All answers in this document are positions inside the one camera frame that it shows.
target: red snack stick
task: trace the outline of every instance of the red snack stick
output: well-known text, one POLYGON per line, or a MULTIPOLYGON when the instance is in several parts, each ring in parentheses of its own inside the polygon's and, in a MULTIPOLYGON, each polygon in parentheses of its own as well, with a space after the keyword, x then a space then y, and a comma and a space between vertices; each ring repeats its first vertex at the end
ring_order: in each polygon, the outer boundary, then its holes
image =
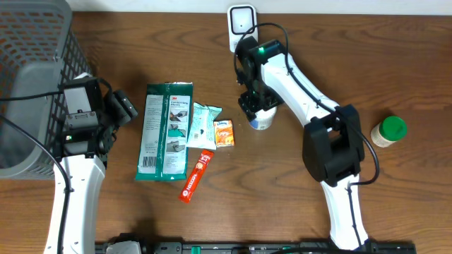
POLYGON ((196 190, 196 187, 201 180, 201 177, 204 174, 204 171, 207 169, 207 164, 209 164, 210 159, 213 157, 213 152, 203 150, 201 156, 196 163, 195 168, 191 172, 190 177, 187 179, 185 183, 184 189, 182 189, 181 195, 179 195, 179 199, 182 202, 190 203, 191 196, 196 190))

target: wooden table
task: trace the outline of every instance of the wooden table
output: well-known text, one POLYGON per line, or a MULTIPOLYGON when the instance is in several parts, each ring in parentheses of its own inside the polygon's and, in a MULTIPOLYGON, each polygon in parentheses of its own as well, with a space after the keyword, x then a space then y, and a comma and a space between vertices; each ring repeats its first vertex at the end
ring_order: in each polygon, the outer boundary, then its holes
MULTIPOLYGON (((452 18, 259 15, 290 33, 297 65, 327 96, 359 110, 363 132, 395 114, 408 136, 376 149, 381 175, 360 188, 368 234, 411 240, 418 253, 452 248, 452 18)), ((225 14, 75 13, 73 30, 95 74, 123 89, 140 117, 123 127, 100 194, 97 241, 134 231, 149 239, 300 241, 325 238, 323 191, 302 162, 302 127, 285 106, 255 131, 237 104, 225 14), (215 153, 189 205, 184 181, 135 181, 145 87, 194 82, 194 101, 223 108, 237 145, 215 153)), ((278 38, 260 30, 261 42, 278 38)), ((189 172, 201 150, 190 149, 189 172)), ((374 165, 369 154, 362 178, 374 165)), ((51 181, 0 182, 0 253, 41 253, 49 226, 51 181)))

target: basket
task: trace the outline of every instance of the basket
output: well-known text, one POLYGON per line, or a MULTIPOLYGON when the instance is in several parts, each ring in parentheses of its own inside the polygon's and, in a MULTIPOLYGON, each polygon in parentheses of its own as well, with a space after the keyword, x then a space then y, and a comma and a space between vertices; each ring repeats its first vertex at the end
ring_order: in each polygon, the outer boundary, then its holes
MULTIPOLYGON (((64 0, 0 0, 0 97, 22 97, 61 88, 91 70, 71 31, 64 0)), ((63 95, 0 102, 0 114, 52 150, 64 127, 63 95)), ((0 122, 0 179, 53 179, 51 159, 0 122)))

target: white wall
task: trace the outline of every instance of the white wall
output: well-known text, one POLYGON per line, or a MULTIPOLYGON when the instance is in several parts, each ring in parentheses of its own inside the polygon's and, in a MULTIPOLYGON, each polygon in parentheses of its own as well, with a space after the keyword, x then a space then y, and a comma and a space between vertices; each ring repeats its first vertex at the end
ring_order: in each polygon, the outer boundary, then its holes
POLYGON ((67 0, 73 11, 225 13, 253 4, 259 13, 451 15, 452 0, 67 0))

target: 3m package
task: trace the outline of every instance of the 3m package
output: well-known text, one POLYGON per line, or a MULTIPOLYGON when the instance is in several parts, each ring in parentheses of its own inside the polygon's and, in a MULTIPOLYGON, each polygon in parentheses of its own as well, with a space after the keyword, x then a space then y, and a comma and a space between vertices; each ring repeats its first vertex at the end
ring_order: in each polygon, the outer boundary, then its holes
POLYGON ((186 179, 193 83, 148 85, 136 180, 186 179))

